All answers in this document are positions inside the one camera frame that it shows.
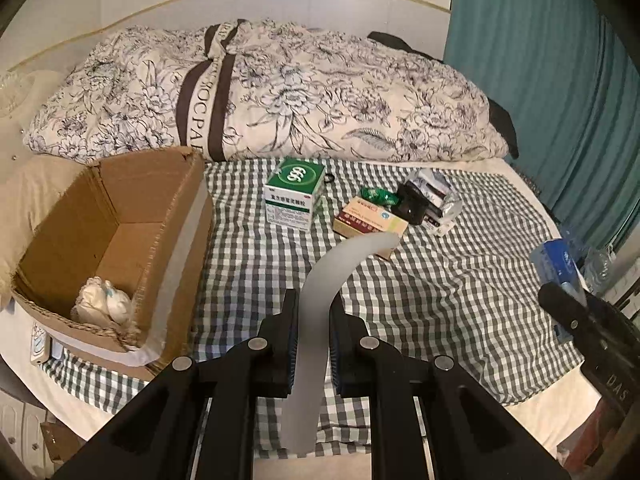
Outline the person's right hand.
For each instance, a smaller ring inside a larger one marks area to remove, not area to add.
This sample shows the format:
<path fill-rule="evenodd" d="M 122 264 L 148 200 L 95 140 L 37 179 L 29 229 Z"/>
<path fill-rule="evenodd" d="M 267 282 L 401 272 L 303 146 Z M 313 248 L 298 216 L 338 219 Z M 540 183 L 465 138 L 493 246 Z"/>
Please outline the person's right hand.
<path fill-rule="evenodd" d="M 572 476 L 592 468 L 613 441 L 623 417 L 601 399 L 589 417 L 557 447 L 558 460 Z"/>

